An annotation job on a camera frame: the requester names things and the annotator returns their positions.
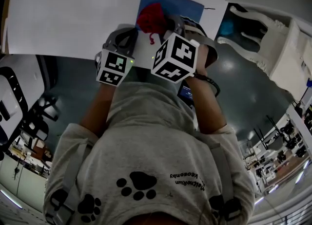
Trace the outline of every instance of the white cube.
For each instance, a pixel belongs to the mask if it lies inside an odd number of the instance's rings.
[[[157,50],[151,73],[178,83],[196,70],[199,43],[172,33]]]
[[[134,64],[134,59],[106,49],[97,63],[97,81],[119,86]]]

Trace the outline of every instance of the red object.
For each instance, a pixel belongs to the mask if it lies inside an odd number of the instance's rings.
[[[168,30],[160,3],[153,3],[142,9],[136,23],[144,33],[151,33],[151,44],[154,44],[153,33],[164,35]]]

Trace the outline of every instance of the backpack strap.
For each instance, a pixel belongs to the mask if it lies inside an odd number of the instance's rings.
[[[55,191],[50,198],[45,214],[48,223],[53,225],[66,225],[79,204],[79,191],[76,178],[84,159],[89,155],[91,146],[86,139],[81,143],[75,154],[72,155],[66,168],[62,187]]]
[[[220,144],[216,144],[213,148],[210,148],[210,151],[214,157],[222,184],[222,196],[224,200],[222,215],[227,225],[239,224],[239,220],[236,218],[240,215],[242,206],[240,201],[234,197],[231,171],[224,150]]]

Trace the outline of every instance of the railing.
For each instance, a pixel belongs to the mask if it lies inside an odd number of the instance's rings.
[[[312,201],[293,213],[265,225],[309,225],[312,217]]]

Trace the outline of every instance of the phone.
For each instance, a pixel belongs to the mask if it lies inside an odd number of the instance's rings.
[[[194,106],[191,89],[185,80],[182,81],[177,96],[189,107]]]

